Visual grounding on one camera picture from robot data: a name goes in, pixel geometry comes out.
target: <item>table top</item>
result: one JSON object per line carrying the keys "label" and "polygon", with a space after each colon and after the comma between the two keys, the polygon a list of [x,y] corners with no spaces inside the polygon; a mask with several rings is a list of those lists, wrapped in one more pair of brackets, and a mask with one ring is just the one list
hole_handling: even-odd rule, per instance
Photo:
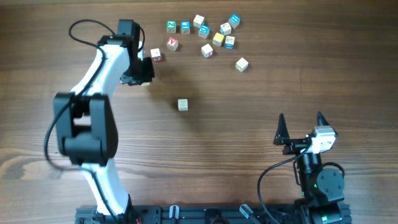
{"label": "table top", "polygon": [[[181,1],[37,4],[0,7],[0,223],[71,223],[94,205],[80,173],[44,160],[52,99],[83,77],[95,56],[69,26],[96,19],[116,30],[134,19],[145,30],[145,56],[159,48],[149,86],[118,86],[111,100],[119,131],[116,163],[134,205],[259,205],[260,173],[287,159],[272,140],[280,113],[301,138],[321,111],[338,131],[322,155],[346,170],[345,197],[354,223],[395,223],[398,214],[398,7],[374,1]],[[166,21],[199,14],[205,40],[166,33]],[[232,14],[235,49],[212,38]],[[91,42],[107,31],[82,24]],[[178,50],[166,48],[169,37]],[[205,59],[201,47],[215,53]],[[248,68],[235,63],[244,57]],[[188,111],[177,100],[188,99]],[[57,153],[54,136],[50,155]],[[262,183],[267,203],[301,197],[291,164]]]}

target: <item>wire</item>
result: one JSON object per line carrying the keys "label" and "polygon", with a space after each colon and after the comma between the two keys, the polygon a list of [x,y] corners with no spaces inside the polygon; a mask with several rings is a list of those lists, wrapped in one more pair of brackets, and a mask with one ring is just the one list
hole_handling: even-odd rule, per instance
{"label": "wire", "polygon": [[141,29],[141,32],[142,32],[142,45],[138,49],[138,52],[140,52],[141,50],[144,49],[144,43],[145,43],[145,32],[144,32],[144,29],[141,26],[139,28]]}
{"label": "wire", "polygon": [[340,166],[339,164],[337,164],[337,163],[335,163],[335,162],[326,162],[326,163],[324,163],[324,164],[322,165],[322,168],[324,168],[325,166],[334,166],[334,167],[337,167],[337,168],[341,171],[341,174],[342,174],[342,176],[343,176],[343,178],[344,178],[344,176],[345,176],[346,173],[344,172],[343,167]]}
{"label": "wire", "polygon": [[310,148],[308,147],[308,148],[306,148],[303,152],[301,152],[299,155],[297,155],[297,156],[295,156],[295,157],[292,157],[292,158],[290,158],[290,159],[287,159],[287,160],[285,160],[285,161],[282,161],[282,162],[280,162],[280,163],[277,163],[277,164],[274,164],[274,165],[268,167],[268,169],[266,169],[266,170],[260,175],[260,177],[259,177],[259,180],[258,180],[258,182],[257,182],[257,194],[258,194],[258,196],[259,196],[261,206],[263,207],[265,213],[269,216],[269,218],[270,218],[275,224],[280,224],[280,223],[271,215],[271,213],[268,211],[268,209],[267,209],[267,207],[266,207],[264,201],[262,200],[262,196],[261,196],[261,192],[260,192],[261,180],[262,180],[262,178],[266,175],[266,173],[268,173],[268,171],[270,171],[270,170],[272,170],[272,169],[274,169],[274,168],[276,168],[276,167],[279,167],[279,166],[281,166],[281,165],[284,165],[284,164],[286,164],[286,163],[288,163],[288,162],[292,162],[292,161],[294,161],[294,160],[296,160],[296,159],[302,157],[309,149],[310,149]]}
{"label": "wire", "polygon": [[64,167],[64,166],[60,166],[55,164],[50,156],[49,156],[49,139],[50,139],[50,135],[52,130],[54,129],[55,124],[58,122],[58,120],[60,119],[60,117],[62,116],[62,114],[67,110],[68,107],[70,107],[73,103],[75,103],[79,98],[81,98],[81,96],[84,94],[84,92],[89,89],[89,87],[93,84],[95,78],[98,76],[99,72],[101,71],[101,69],[103,68],[103,65],[105,63],[106,60],[106,53],[105,51],[100,48],[98,45],[84,41],[84,40],[80,40],[77,39],[76,37],[74,37],[72,35],[72,29],[75,25],[82,23],[82,22],[94,22],[97,23],[99,25],[102,25],[103,27],[107,28],[107,30],[109,30],[113,35],[115,35],[115,33],[113,32],[113,30],[111,28],[109,28],[107,25],[103,24],[102,22],[99,21],[95,21],[92,19],[82,19],[79,21],[74,22],[70,27],[69,27],[69,36],[77,41],[80,42],[82,44],[87,44],[90,45],[92,47],[97,48],[99,51],[101,51],[102,53],[102,58],[101,58],[101,63],[99,64],[98,68],[95,70],[93,76],[90,78],[90,80],[87,82],[87,84],[85,85],[85,87],[82,89],[81,92],[79,92],[74,98],[72,98],[65,106],[63,106],[61,108],[61,110],[54,116],[54,119],[52,120],[52,122],[50,123],[49,129],[47,130],[47,133],[45,134],[44,137],[44,156],[45,159],[47,160],[47,162],[55,169],[58,169],[60,171],[76,171],[76,170],[83,170],[83,171],[87,171],[91,174],[92,178],[94,179],[95,185],[98,189],[99,195],[101,196],[101,200],[103,201],[103,203],[105,204],[106,209],[108,210],[109,214],[111,214],[113,220],[116,223],[119,223],[119,220],[116,218],[116,215],[113,213],[113,211],[111,210],[110,206],[108,205],[108,201],[105,199],[104,193],[102,191],[102,188],[100,186],[100,183],[98,181],[98,178],[96,176],[96,173],[93,172],[92,170],[86,169],[86,168],[77,168],[77,167]]}

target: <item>block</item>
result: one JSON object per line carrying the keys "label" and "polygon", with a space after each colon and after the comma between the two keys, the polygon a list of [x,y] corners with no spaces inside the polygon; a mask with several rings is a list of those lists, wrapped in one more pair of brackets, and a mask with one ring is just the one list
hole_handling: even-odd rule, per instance
{"label": "block", "polygon": [[167,21],[166,29],[169,34],[175,34],[177,28],[177,23],[175,21]]}
{"label": "block", "polygon": [[239,23],[241,22],[241,18],[235,14],[233,14],[230,18],[228,23],[231,25],[232,28],[237,28]]}
{"label": "block", "polygon": [[209,33],[210,33],[210,28],[208,26],[202,25],[199,28],[198,32],[199,37],[206,39],[207,36],[209,36]]}
{"label": "block", "polygon": [[211,48],[210,44],[206,44],[201,48],[201,53],[205,58],[208,58],[213,55],[214,50]]}
{"label": "block", "polygon": [[203,16],[195,16],[193,19],[193,26],[200,28],[205,23],[205,18]]}
{"label": "block", "polygon": [[150,50],[150,57],[152,57],[152,60],[154,62],[162,60],[162,56],[160,55],[160,50],[159,49],[151,49]]}
{"label": "block", "polygon": [[178,99],[178,110],[179,111],[187,111],[188,110],[188,100],[187,99]]}
{"label": "block", "polygon": [[230,35],[232,31],[231,26],[229,25],[229,23],[224,23],[220,26],[220,32],[223,35]]}
{"label": "block", "polygon": [[224,47],[226,49],[234,49],[235,37],[227,36],[225,37]]}
{"label": "block", "polygon": [[224,35],[220,34],[220,33],[216,33],[216,35],[214,35],[214,37],[213,37],[213,44],[221,47],[221,44],[223,44],[223,40],[224,40]]}
{"label": "block", "polygon": [[247,60],[245,60],[244,58],[241,58],[240,60],[238,60],[238,62],[236,62],[235,67],[240,72],[243,72],[245,69],[247,69],[248,65],[249,65],[249,62]]}
{"label": "block", "polygon": [[175,51],[178,47],[178,40],[170,37],[166,43],[168,49]]}
{"label": "block", "polygon": [[191,25],[189,21],[181,21],[181,33],[190,34]]}

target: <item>wooden table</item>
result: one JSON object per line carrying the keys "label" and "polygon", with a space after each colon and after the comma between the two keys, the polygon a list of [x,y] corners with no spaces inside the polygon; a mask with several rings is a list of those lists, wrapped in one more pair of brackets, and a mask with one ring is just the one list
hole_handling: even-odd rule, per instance
{"label": "wooden table", "polygon": [[[150,86],[118,86],[112,98],[117,167],[134,205],[258,205],[259,174],[288,158],[272,145],[279,113],[301,138],[322,111],[340,135],[322,159],[346,169],[354,223],[396,223],[397,9],[350,0],[1,6],[0,223],[72,223],[75,208],[95,204],[80,173],[51,169],[42,152],[53,97],[70,91],[95,56],[67,33],[83,18],[114,30],[119,19],[134,19],[146,33],[146,56],[157,47],[164,54]],[[215,55],[205,59],[200,48],[234,13],[236,49],[212,45]],[[211,28],[207,40],[197,28],[166,33],[166,20],[196,14]],[[82,24],[74,34],[96,42],[108,32]],[[176,52],[166,49],[169,37],[180,42]],[[244,73],[234,67],[241,57]],[[176,109],[179,98],[189,111]],[[54,136],[50,151],[67,164]],[[264,180],[267,203],[301,197],[291,164]]]}

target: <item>black cable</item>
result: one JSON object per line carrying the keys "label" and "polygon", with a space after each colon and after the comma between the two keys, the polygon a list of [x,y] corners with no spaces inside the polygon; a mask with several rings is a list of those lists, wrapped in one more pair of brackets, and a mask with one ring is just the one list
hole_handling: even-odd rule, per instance
{"label": "black cable", "polygon": [[76,21],[76,22],[74,22],[74,23],[69,27],[69,36],[70,36],[73,40],[75,40],[75,41],[77,41],[77,42],[80,42],[80,43],[82,43],[82,44],[87,44],[87,45],[90,45],[90,46],[92,46],[92,47],[97,48],[98,50],[101,51],[101,53],[102,53],[102,58],[101,58],[101,63],[99,64],[98,68],[95,70],[93,76],[92,76],[92,77],[90,78],[90,80],[87,82],[87,84],[86,84],[85,87],[82,89],[82,91],[79,92],[73,99],[71,99],[65,106],[63,106],[63,107],[61,108],[61,110],[54,116],[54,119],[53,119],[53,121],[50,123],[49,129],[47,130],[47,133],[45,134],[45,137],[44,137],[44,156],[45,156],[45,159],[47,160],[47,162],[48,162],[52,167],[54,167],[55,169],[58,169],[58,170],[60,170],[60,171],[76,171],[76,170],[83,170],[83,171],[89,172],[89,173],[91,174],[91,176],[93,177],[93,179],[94,179],[95,185],[96,185],[96,187],[97,187],[97,189],[98,189],[99,195],[101,196],[101,200],[102,200],[102,201],[104,202],[104,204],[105,204],[106,209],[108,210],[109,214],[112,216],[113,220],[114,220],[116,223],[119,223],[119,220],[116,218],[116,215],[113,213],[113,211],[112,211],[111,208],[109,207],[108,201],[105,199],[104,193],[103,193],[103,191],[102,191],[102,188],[101,188],[101,186],[100,186],[100,183],[99,183],[99,181],[98,181],[98,179],[97,179],[97,176],[96,176],[96,173],[95,173],[95,172],[93,172],[92,170],[83,168],[83,167],[77,168],[77,167],[64,167],[64,166],[59,166],[59,165],[56,165],[54,162],[52,162],[51,158],[49,157],[49,139],[50,139],[50,135],[51,135],[51,132],[52,132],[52,130],[53,130],[55,124],[58,122],[58,120],[60,119],[61,115],[65,112],[65,110],[66,110],[68,107],[70,107],[74,102],[76,102],[76,101],[84,94],[84,92],[85,92],[87,89],[89,89],[89,87],[93,84],[95,78],[98,76],[99,72],[100,72],[101,69],[103,68],[103,65],[104,65],[105,60],[106,60],[106,53],[105,53],[105,51],[104,51],[102,48],[100,48],[98,45],[93,44],[93,43],[90,43],[90,42],[87,42],[87,41],[84,41],[84,40],[77,39],[76,37],[74,37],[74,36],[72,35],[72,29],[73,29],[73,27],[74,27],[75,25],[79,24],[79,23],[82,23],[82,22],[94,22],[94,23],[97,23],[97,24],[102,25],[103,27],[107,28],[107,30],[109,30],[113,35],[115,35],[115,33],[113,32],[113,30],[112,30],[111,28],[109,28],[107,25],[103,24],[102,22],[95,21],[95,20],[92,20],[92,19],[82,19],[82,20]]}
{"label": "black cable", "polygon": [[342,176],[343,176],[343,178],[344,178],[344,176],[345,176],[346,173],[344,172],[343,167],[340,166],[339,164],[337,164],[337,163],[335,163],[335,162],[326,162],[326,163],[324,163],[324,164],[322,165],[322,168],[324,168],[325,166],[334,166],[334,167],[337,167],[337,168],[341,171],[341,174],[342,174]]}
{"label": "black cable", "polygon": [[280,223],[271,215],[271,213],[268,211],[268,209],[267,209],[267,207],[266,207],[264,201],[262,200],[262,196],[261,196],[261,192],[260,192],[261,180],[262,180],[262,178],[265,176],[265,174],[268,173],[268,171],[270,171],[270,170],[272,170],[272,169],[274,169],[274,168],[276,168],[276,167],[279,167],[279,166],[281,166],[281,165],[284,165],[284,164],[286,164],[286,163],[288,163],[288,162],[292,162],[292,161],[294,161],[294,160],[296,160],[296,159],[302,157],[309,149],[310,149],[310,148],[308,147],[308,148],[306,148],[303,152],[301,152],[299,155],[297,155],[297,156],[295,156],[295,157],[292,157],[292,158],[290,158],[290,159],[287,159],[287,160],[285,160],[285,161],[282,161],[282,162],[280,162],[280,163],[277,163],[277,164],[274,164],[274,165],[268,167],[268,169],[266,169],[266,170],[260,175],[260,177],[259,177],[259,180],[258,180],[258,182],[257,182],[257,194],[258,194],[258,196],[259,196],[261,206],[263,207],[265,213],[269,216],[269,218],[270,218],[275,224],[280,224]]}
{"label": "black cable", "polygon": [[142,45],[138,49],[138,52],[140,52],[141,50],[144,49],[144,43],[145,43],[145,32],[144,32],[144,29],[141,26],[139,28],[141,29],[141,32],[142,32]]}

